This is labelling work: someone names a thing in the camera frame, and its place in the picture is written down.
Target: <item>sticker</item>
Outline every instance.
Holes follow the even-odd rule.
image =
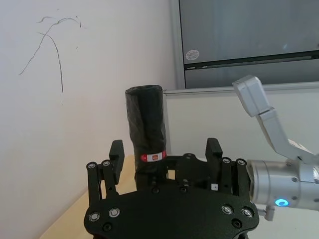
[[[143,162],[156,162],[166,158],[166,151],[155,154],[143,154],[141,155],[141,161]]]
[[[189,61],[196,60],[199,57],[199,51],[197,50],[190,50],[186,53],[186,59]]]

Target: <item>scribble line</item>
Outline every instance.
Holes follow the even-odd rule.
[[[41,19],[41,21],[37,21],[36,23],[41,23],[41,22],[43,22],[45,19],[47,19],[47,18],[53,18],[54,19],[54,17],[51,17],[51,16],[44,16],[42,19]]]
[[[72,20],[72,21],[75,21],[77,24],[79,24],[79,22],[78,22],[77,20],[75,20],[75,19],[73,19],[73,18],[71,18],[71,17],[65,17],[65,18],[63,18],[63,19],[61,19],[61,20],[58,20],[56,23],[52,24],[52,25],[49,27],[49,29],[46,31],[46,33],[44,34],[44,36],[42,37],[42,39],[41,39],[41,41],[40,41],[40,44],[39,44],[38,48],[36,49],[36,51],[34,52],[33,56],[30,58],[30,60],[29,60],[28,63],[26,64],[25,68],[20,72],[19,75],[21,75],[21,74],[24,73],[24,71],[26,70],[26,68],[27,68],[28,65],[30,64],[30,62],[34,59],[36,53],[38,52],[38,50],[40,49],[40,47],[41,47],[41,45],[42,45],[43,39],[45,38],[46,34],[51,30],[51,28],[52,28],[53,26],[56,26],[56,25],[58,25],[58,24],[64,22],[64,21],[67,21],[67,20]]]
[[[55,42],[54,42],[54,40],[53,40],[53,38],[51,36],[49,36],[48,34],[42,33],[42,32],[38,32],[38,33],[43,35],[43,37],[46,37],[46,36],[49,37],[52,40],[52,42],[53,42],[53,44],[55,46],[55,50],[56,50],[56,53],[58,55],[58,61],[59,61],[59,66],[60,66],[61,89],[62,89],[62,93],[63,93],[62,67],[61,67],[60,54],[59,54],[58,47],[56,46],[56,44],[55,44]]]

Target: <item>metal cylinder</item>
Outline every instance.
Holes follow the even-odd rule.
[[[286,162],[248,160],[250,197],[256,204],[319,210],[319,184],[301,182],[298,167]],[[318,169],[314,167],[314,179]]]

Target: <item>blue indicator light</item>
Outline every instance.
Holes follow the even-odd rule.
[[[289,205],[289,202],[285,199],[278,199],[275,201],[275,203],[278,207],[286,207]]]

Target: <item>white wall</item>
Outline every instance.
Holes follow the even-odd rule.
[[[266,91],[288,137],[319,153],[319,89]],[[205,157],[208,137],[219,140],[223,155],[257,160],[285,160],[267,144],[255,118],[244,111],[235,93],[174,95],[167,97],[173,154],[191,152]],[[317,239],[318,212],[276,209],[273,222],[261,218],[251,239]]]
[[[175,87],[169,0],[11,0],[0,8],[0,238],[37,238],[113,139],[133,151],[125,89]],[[45,38],[26,71],[18,75]]]

